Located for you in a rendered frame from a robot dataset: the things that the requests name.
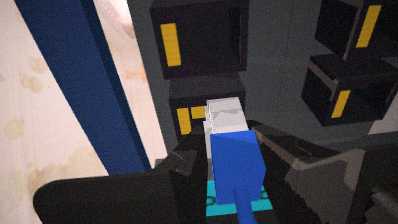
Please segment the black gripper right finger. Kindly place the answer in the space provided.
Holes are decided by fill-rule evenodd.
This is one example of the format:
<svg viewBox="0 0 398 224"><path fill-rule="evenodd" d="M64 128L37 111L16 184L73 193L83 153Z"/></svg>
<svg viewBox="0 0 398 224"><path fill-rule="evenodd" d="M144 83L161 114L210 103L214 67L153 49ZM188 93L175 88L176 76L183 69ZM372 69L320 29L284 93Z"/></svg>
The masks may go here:
<svg viewBox="0 0 398 224"><path fill-rule="evenodd" d="M373 187L398 182L398 143L337 152L255 120L279 224L360 224Z"/></svg>

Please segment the blue network cable plug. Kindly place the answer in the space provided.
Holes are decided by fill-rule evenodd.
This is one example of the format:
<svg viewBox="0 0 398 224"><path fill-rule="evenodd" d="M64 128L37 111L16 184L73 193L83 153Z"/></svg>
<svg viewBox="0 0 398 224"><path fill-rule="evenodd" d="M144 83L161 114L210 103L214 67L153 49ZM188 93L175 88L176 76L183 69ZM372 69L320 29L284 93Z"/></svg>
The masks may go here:
<svg viewBox="0 0 398 224"><path fill-rule="evenodd" d="M257 224L250 201L259 200L266 167L239 98L207 100L207 106L191 107L191 113L192 119L206 119L217 206L235 204L239 224Z"/></svg>

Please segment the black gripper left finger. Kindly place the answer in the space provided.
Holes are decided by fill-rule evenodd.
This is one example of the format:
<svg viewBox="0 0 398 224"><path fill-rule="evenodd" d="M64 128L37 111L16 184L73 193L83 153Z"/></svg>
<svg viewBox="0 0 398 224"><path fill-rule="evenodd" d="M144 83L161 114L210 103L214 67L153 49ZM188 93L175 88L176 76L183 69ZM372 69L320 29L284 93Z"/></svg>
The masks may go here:
<svg viewBox="0 0 398 224"><path fill-rule="evenodd" d="M42 224L206 224L204 126L147 172L59 179L34 192Z"/></svg>

